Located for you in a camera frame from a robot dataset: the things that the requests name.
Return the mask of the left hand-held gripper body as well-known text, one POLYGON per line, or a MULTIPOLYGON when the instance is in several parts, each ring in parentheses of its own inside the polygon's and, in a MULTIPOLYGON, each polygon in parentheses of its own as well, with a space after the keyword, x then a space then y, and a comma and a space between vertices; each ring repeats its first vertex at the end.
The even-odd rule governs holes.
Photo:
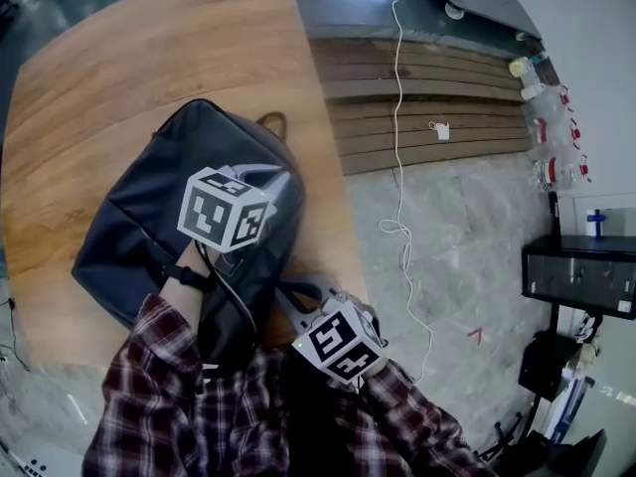
POLYGON ((220 252, 258 241, 272 197, 206 167, 186 184, 177 230, 220 252))

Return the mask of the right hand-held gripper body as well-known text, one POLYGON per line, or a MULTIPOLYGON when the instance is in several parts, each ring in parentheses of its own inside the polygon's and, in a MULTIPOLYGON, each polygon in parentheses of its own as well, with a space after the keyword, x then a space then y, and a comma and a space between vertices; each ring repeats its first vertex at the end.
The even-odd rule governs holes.
POLYGON ((373 321, 372 313, 352 300, 330 298, 292 348, 318 371, 351 385, 385 357, 373 321))

